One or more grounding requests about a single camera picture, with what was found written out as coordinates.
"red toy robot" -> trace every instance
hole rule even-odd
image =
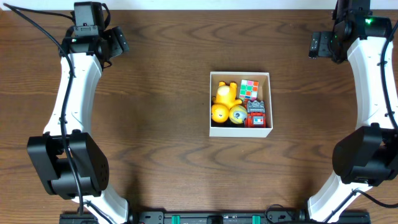
[[[266,127],[266,108],[264,102],[248,102],[246,105],[248,118],[244,126],[246,128],[265,128]]]

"wooden table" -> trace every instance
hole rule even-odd
[[[72,24],[26,14],[58,41]],[[374,14],[398,19],[396,11]],[[330,17],[330,11],[113,11],[111,25],[123,28],[130,52],[114,58],[98,83],[92,136],[117,192],[136,210],[302,208],[331,174],[335,144],[356,123],[349,63],[308,58],[312,32],[330,30]],[[58,223],[77,204],[47,195],[26,152],[55,103],[56,46],[2,11],[0,58],[0,223]],[[267,138],[208,137],[211,71],[270,73],[274,130]],[[396,203],[395,186],[386,181],[369,193]],[[350,208],[370,211],[373,223],[398,219],[364,197]]]

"cardboard box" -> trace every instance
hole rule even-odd
[[[211,98],[216,96],[218,83],[224,81],[229,85],[231,82],[238,84],[236,98],[239,97],[241,80],[252,80],[259,82],[257,100],[264,101],[266,107],[265,128],[221,128],[211,126]],[[210,72],[210,111],[209,111],[210,137],[252,137],[265,138],[272,131],[272,108],[271,88],[269,84],[269,73],[266,72]]]

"black base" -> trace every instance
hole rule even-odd
[[[317,223],[306,220],[303,210],[275,209],[267,213],[272,223]],[[271,224],[265,213],[163,213],[142,212],[135,223],[145,224]],[[60,224],[98,224],[94,215],[60,215]],[[368,212],[343,212],[337,223],[371,224]]]

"yellow ball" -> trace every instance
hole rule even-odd
[[[228,119],[228,108],[222,104],[211,106],[211,118],[217,123],[224,123]]]
[[[234,124],[241,124],[248,118],[248,112],[243,106],[234,106],[229,111],[229,119]]]

